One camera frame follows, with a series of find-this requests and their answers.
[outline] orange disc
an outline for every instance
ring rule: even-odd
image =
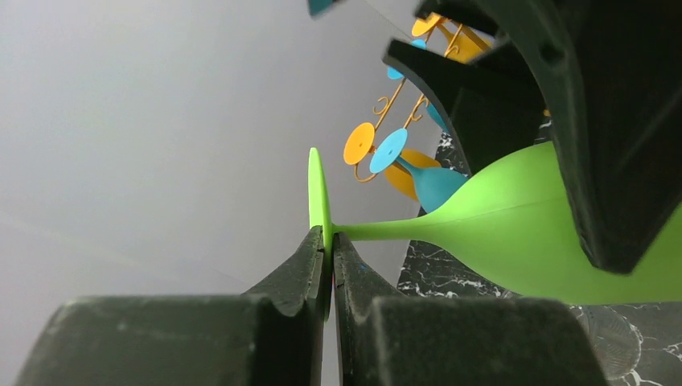
[[[426,20],[420,18],[414,22],[412,26],[412,36],[422,36],[426,32],[431,31],[437,24],[445,20],[441,15],[431,13]]]
[[[372,149],[374,143],[374,125],[364,122],[358,125],[346,141],[343,148],[343,160],[348,165],[360,163]]]
[[[441,167],[441,164],[438,163],[438,161],[416,150],[405,149],[401,153],[401,156],[405,161],[416,167]],[[397,191],[408,196],[410,199],[419,202],[417,193],[414,191],[412,175],[397,166],[390,166],[384,173],[386,174],[388,183],[396,188]]]

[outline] marble surface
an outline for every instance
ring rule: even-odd
[[[547,140],[551,128],[551,121],[540,127],[538,142]],[[446,134],[442,135],[436,159],[443,166],[468,173],[461,151]],[[422,297],[515,296],[480,277],[448,252],[421,241],[410,243],[397,288],[404,294]],[[620,372],[611,372],[611,384],[682,384],[682,303],[574,307],[573,310],[586,328],[589,329],[589,324],[592,326],[588,336],[592,333],[595,352],[602,360],[627,362]],[[591,322],[584,319],[584,311],[592,315]],[[604,344],[610,345],[612,352],[600,355]]]

